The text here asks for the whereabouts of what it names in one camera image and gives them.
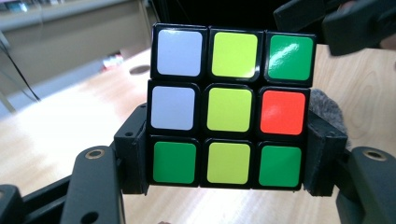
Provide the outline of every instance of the red square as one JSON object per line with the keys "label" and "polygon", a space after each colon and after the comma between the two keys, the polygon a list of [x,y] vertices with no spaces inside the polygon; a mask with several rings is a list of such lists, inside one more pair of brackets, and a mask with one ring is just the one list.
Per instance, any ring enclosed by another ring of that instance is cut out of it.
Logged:
{"label": "red square", "polygon": [[299,135],[303,131],[306,98],[303,93],[265,91],[260,129],[263,133]]}

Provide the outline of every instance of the cube face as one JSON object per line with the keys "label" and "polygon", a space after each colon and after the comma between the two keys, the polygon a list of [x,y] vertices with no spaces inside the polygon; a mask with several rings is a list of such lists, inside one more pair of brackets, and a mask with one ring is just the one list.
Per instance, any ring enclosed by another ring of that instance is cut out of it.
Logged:
{"label": "cube face", "polygon": [[148,141],[151,184],[198,186],[201,149],[196,139],[151,135]]}
{"label": "cube face", "polygon": [[220,136],[245,133],[251,126],[253,91],[243,85],[210,85],[205,90],[207,99],[205,128]]}
{"label": "cube face", "polygon": [[152,133],[194,133],[199,89],[193,84],[150,81],[148,123]]}
{"label": "cube face", "polygon": [[205,72],[207,28],[157,24],[153,29],[151,77],[198,80]]}
{"label": "cube face", "polygon": [[259,146],[258,188],[299,189],[303,152],[299,147],[277,143]]}
{"label": "cube face", "polygon": [[260,75],[262,31],[211,28],[208,72],[214,80],[253,82]]}
{"label": "cube face", "polygon": [[260,91],[259,136],[262,139],[304,140],[309,90],[262,88]]}
{"label": "cube face", "polygon": [[201,186],[249,189],[254,147],[246,140],[210,138],[204,145]]}
{"label": "cube face", "polygon": [[316,43],[313,35],[267,33],[264,77],[271,84],[311,87]]}

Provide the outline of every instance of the gray fuzzy object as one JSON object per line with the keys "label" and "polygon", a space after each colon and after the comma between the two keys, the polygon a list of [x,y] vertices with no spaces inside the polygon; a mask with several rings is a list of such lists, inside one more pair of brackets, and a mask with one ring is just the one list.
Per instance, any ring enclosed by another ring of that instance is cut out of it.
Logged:
{"label": "gray fuzzy object", "polygon": [[[343,112],[338,104],[319,89],[312,89],[309,101],[309,110],[329,122],[334,128],[347,135],[347,127],[344,123]],[[350,149],[347,140],[346,149]]]}

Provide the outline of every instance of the rubik's cube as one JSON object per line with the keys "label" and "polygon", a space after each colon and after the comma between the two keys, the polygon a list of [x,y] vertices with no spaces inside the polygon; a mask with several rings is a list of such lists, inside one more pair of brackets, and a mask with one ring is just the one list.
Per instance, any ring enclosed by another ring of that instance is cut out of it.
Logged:
{"label": "rubik's cube", "polygon": [[310,34],[157,23],[148,81],[151,185],[302,185]]}

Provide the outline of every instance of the wooden surface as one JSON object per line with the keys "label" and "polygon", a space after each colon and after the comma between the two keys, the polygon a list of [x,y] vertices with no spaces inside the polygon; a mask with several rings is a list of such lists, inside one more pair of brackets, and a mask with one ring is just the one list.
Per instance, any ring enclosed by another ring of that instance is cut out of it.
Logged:
{"label": "wooden surface", "polygon": [[[77,154],[109,145],[116,130],[146,102],[146,50],[119,68],[59,92],[0,121],[0,184],[26,195],[70,175]],[[352,146],[396,156],[396,52],[366,49],[329,56],[318,46],[314,88],[343,109]],[[188,189],[151,186],[148,196],[124,195],[127,223],[339,223],[335,196],[307,192]]]}

